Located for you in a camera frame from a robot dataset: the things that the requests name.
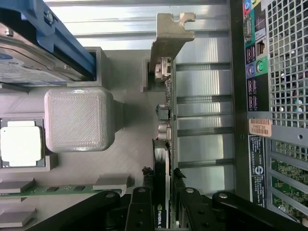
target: metal bracket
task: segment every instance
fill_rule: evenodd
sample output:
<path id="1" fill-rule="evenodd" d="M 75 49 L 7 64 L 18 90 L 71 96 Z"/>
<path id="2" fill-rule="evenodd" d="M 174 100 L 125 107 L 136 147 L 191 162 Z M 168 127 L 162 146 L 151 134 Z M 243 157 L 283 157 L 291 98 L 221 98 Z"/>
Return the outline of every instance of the metal bracket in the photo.
<path id="1" fill-rule="evenodd" d="M 195 20 L 195 13 L 181 13 L 179 22 L 173 21 L 171 13 L 157 14 L 156 40 L 151 48 L 150 72 L 155 71 L 156 64 L 162 65 L 162 58 L 171 58 L 172 62 L 183 45 L 194 40 L 194 32 L 186 31 L 184 24 Z"/>

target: gray metal wall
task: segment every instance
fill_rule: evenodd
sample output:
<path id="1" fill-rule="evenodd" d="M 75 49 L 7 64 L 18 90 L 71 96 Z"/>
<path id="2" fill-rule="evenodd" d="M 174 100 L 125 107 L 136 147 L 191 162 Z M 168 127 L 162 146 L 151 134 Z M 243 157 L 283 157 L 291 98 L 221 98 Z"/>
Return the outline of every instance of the gray metal wall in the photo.
<path id="1" fill-rule="evenodd" d="M 84 46 L 147 50 L 155 39 L 156 15 L 195 12 L 187 23 L 196 38 L 177 61 L 179 166 L 187 185 L 206 194 L 232 190 L 233 112 L 229 8 L 225 0 L 45 0 Z"/>

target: serial number sticker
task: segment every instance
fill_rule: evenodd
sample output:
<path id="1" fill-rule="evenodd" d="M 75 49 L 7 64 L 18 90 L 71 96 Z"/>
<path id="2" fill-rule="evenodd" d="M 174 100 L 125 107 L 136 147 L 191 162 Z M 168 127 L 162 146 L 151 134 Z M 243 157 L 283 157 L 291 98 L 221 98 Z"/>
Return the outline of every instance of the serial number sticker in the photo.
<path id="1" fill-rule="evenodd" d="M 249 119 L 249 132 L 253 135 L 271 137 L 271 120 Z"/>

